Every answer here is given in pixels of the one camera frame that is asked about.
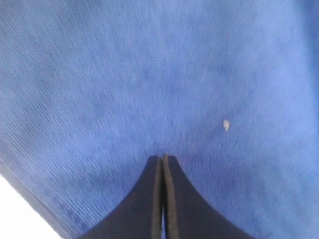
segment black object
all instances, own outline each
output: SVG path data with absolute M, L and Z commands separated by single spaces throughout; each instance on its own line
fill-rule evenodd
M 135 187 L 78 239 L 252 239 L 200 196 L 174 156 L 151 156 Z

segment blue cloth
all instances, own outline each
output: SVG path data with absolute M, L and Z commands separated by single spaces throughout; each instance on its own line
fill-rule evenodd
M 2 0 L 1 174 L 72 238 L 169 153 L 253 236 L 318 238 L 318 82 L 317 0 Z

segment blue fabric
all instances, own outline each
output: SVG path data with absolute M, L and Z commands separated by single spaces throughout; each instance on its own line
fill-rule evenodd
M 318 238 L 318 82 L 317 0 L 2 0 L 0 165 L 72 237 L 169 153 L 253 236 Z

